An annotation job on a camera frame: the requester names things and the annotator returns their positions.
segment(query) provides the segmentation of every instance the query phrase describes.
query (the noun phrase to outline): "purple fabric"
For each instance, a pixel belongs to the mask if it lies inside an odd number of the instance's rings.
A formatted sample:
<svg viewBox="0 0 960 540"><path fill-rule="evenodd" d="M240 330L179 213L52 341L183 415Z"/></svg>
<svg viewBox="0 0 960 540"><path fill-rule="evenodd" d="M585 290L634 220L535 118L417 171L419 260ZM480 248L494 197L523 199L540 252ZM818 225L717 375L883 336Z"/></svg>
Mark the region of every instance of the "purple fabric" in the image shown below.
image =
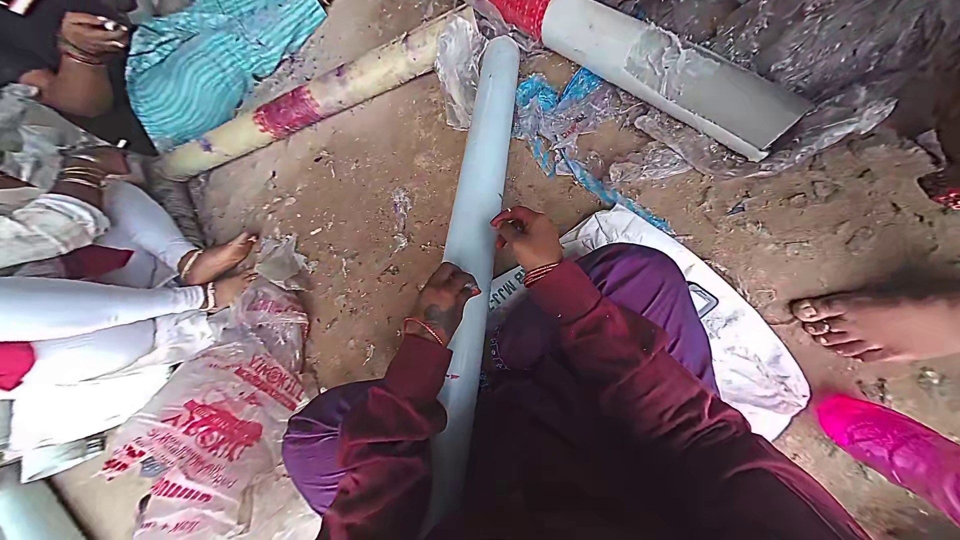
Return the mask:
<svg viewBox="0 0 960 540"><path fill-rule="evenodd" d="M666 330L667 352L717 392L707 331L672 258L635 244L608 244L577 263L604 296ZM500 358L509 369L527 369L557 346L557 331L536 304L524 301L510 312L496 337Z"/></svg>
<svg viewBox="0 0 960 540"><path fill-rule="evenodd" d="M578 260L605 296L651 321L670 336L667 351L716 392L712 357L684 274L663 253L635 244L610 244ZM498 333L498 352L510 369L526 369L549 356L557 327L532 301L515 307ZM327 390L290 419L283 437L287 472L310 506L323 515L346 472L336 466L340 425L377 384L353 382Z"/></svg>
<svg viewBox="0 0 960 540"><path fill-rule="evenodd" d="M290 418L283 435L287 473L310 507L320 515L333 504L337 484L347 472L337 467L337 444L344 417L380 380L330 388Z"/></svg>

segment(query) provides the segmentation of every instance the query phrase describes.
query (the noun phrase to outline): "red tape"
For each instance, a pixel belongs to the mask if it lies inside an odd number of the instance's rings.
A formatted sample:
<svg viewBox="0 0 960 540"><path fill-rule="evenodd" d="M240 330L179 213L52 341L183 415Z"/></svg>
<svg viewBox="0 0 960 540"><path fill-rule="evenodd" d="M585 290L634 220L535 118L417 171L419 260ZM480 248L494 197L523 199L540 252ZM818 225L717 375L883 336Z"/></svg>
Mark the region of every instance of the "red tape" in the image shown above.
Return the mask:
<svg viewBox="0 0 960 540"><path fill-rule="evenodd" d="M319 106L309 88L298 86L274 101L257 107L253 122L261 132L280 140L323 120L317 112Z"/></svg>
<svg viewBox="0 0 960 540"><path fill-rule="evenodd" d="M543 26L543 14L550 0L490 0L503 20L513 24L525 34L540 39Z"/></svg>

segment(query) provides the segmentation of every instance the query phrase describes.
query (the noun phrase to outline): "bare foot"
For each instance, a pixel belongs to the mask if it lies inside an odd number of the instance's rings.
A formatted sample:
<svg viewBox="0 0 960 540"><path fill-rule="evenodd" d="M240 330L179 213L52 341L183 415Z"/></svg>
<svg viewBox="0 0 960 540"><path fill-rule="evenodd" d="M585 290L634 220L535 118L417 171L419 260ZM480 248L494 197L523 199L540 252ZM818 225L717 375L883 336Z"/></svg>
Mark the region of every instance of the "bare foot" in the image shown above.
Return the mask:
<svg viewBox="0 0 960 540"><path fill-rule="evenodd" d="M217 280L213 284L214 309L220 310L228 307L240 297L240 293L247 290L250 283L256 279L256 273L248 270L239 276L231 276Z"/></svg>
<svg viewBox="0 0 960 540"><path fill-rule="evenodd" d="M188 285L200 285L216 280L227 272L227 270L240 264L240 261L247 258L256 240L257 238L254 234L240 233L229 243L204 250L204 252L197 257L197 260L193 262L190 271L183 276L183 280ZM183 267L186 266L186 263L195 253L197 252L190 252L180 260L178 270L180 270L181 275L183 275Z"/></svg>
<svg viewBox="0 0 960 540"><path fill-rule="evenodd" d="M834 294L791 306L813 340L865 362L960 353L960 292L925 298Z"/></svg>

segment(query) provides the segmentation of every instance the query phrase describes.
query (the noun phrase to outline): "light blue pipe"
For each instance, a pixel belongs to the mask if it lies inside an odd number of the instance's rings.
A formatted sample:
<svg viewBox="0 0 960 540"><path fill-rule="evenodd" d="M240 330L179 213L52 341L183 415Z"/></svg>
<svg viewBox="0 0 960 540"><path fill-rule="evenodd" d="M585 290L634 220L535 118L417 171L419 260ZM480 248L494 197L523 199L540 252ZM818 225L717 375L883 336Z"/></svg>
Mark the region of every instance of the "light blue pipe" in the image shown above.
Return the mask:
<svg viewBox="0 0 960 540"><path fill-rule="evenodd" d="M467 302L464 320L450 341L453 361L440 391L446 430L433 438L433 491L424 531L456 508L463 492L496 249L490 221L503 204L519 66L519 50L509 37L487 45L444 250L444 260L472 274L482 293Z"/></svg>

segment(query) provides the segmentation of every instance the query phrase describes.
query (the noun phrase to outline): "maroon kurta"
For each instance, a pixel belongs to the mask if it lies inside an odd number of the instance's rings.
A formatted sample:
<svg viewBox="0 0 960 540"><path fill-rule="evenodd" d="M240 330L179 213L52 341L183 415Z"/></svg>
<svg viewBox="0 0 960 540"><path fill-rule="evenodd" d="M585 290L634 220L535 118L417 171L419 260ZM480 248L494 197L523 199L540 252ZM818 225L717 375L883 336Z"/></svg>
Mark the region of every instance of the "maroon kurta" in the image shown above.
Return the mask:
<svg viewBox="0 0 960 540"><path fill-rule="evenodd" d="M477 409L463 511L446 538L864 539L819 484L665 350L665 332L573 262L532 287L563 356L497 374ZM347 416L348 470L321 538L413 539L450 351L406 337Z"/></svg>

